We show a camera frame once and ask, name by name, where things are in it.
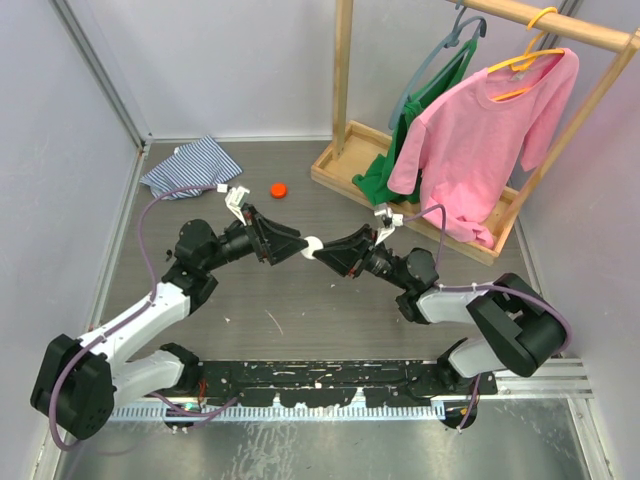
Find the white earbud charging case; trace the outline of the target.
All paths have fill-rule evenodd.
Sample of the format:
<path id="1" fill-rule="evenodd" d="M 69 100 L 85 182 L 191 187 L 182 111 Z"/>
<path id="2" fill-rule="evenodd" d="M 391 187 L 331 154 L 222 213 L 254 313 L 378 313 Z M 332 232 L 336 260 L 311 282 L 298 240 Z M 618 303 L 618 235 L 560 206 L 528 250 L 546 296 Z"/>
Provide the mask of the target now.
<path id="1" fill-rule="evenodd" d="M 324 248 L 323 242 L 316 236 L 307 236 L 305 238 L 307 246 L 301 251 L 305 259 L 314 260 L 315 252 Z"/>

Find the wooden clothes rack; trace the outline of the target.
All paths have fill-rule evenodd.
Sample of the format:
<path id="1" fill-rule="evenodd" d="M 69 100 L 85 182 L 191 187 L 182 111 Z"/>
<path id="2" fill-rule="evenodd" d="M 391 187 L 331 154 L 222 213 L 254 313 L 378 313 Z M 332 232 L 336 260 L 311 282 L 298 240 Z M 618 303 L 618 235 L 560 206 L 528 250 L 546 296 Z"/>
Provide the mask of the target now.
<path id="1" fill-rule="evenodd" d="M 461 5 L 616 54 L 598 84 L 553 142 L 543 163 L 533 171 L 522 189 L 517 191 L 506 187 L 503 190 L 485 222 L 495 237 L 494 247 L 489 249 L 477 243 L 460 243 L 451 238 L 444 241 L 453 250 L 491 266 L 500 256 L 526 200 L 639 51 L 639 33 L 625 33 L 559 13 L 545 13 L 541 8 L 518 1 L 463 1 Z M 311 166 L 311 178 L 368 207 L 370 203 L 352 183 L 352 177 L 364 172 L 376 155 L 388 149 L 391 137 L 362 123 L 346 120 L 353 10 L 352 1 L 336 3 L 333 135 L 330 145 Z"/>

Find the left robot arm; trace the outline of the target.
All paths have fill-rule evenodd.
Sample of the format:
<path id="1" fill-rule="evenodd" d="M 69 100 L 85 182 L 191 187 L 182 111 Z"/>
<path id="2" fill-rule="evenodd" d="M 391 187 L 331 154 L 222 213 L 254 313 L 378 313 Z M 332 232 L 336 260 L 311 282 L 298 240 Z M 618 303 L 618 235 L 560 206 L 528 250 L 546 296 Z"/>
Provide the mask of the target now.
<path id="1" fill-rule="evenodd" d="M 267 219 L 246 204 L 216 235 L 202 219 L 186 222 L 175 245 L 174 263 L 154 279 L 150 293 L 108 323 L 71 338 L 61 334 L 46 348 L 31 394 L 57 446 L 59 432 L 78 440 L 95 435 L 113 410 L 161 390 L 194 393 L 202 382 L 199 358 L 175 343 L 134 360 L 133 355 L 168 327 L 203 306 L 218 285 L 213 270 L 249 255 L 276 265 L 307 248 L 300 232 Z"/>

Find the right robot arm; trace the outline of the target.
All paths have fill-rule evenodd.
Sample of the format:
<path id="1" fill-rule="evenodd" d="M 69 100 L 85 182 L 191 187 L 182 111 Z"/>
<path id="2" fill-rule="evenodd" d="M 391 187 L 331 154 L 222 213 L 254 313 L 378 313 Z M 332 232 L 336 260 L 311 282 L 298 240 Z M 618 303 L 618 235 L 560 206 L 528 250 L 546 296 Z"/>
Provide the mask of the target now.
<path id="1" fill-rule="evenodd" d="M 398 256 L 369 225 L 328 243 L 315 237 L 308 242 L 307 257 L 338 275 L 357 278 L 368 272 L 401 289 L 396 303 L 406 320 L 477 328 L 478 336 L 459 341 L 438 359 L 438 379 L 449 393 L 462 393 L 474 377 L 489 372 L 530 377 L 570 343 L 568 321 L 516 274 L 489 283 L 445 286 L 430 251 L 414 248 Z"/>

